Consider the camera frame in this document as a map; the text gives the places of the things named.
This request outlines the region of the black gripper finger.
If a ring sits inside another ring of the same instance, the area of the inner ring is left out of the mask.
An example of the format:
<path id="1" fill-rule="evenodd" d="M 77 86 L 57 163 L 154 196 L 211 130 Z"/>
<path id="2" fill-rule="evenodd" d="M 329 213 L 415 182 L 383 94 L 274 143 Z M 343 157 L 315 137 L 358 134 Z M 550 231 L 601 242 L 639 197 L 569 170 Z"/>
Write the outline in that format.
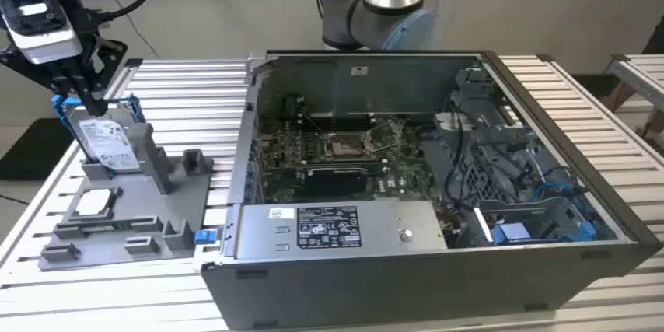
<path id="1" fill-rule="evenodd" d="M 118 40 L 91 39 L 85 44 L 79 72 L 78 95 L 91 115 L 103 115 L 109 109 L 105 101 L 106 90 L 114 81 L 129 46 Z"/>
<path id="2" fill-rule="evenodd" d="M 2 65 L 14 70 L 55 94 L 67 95 L 70 81 L 55 62 L 33 63 L 19 50 L 2 50 Z"/>

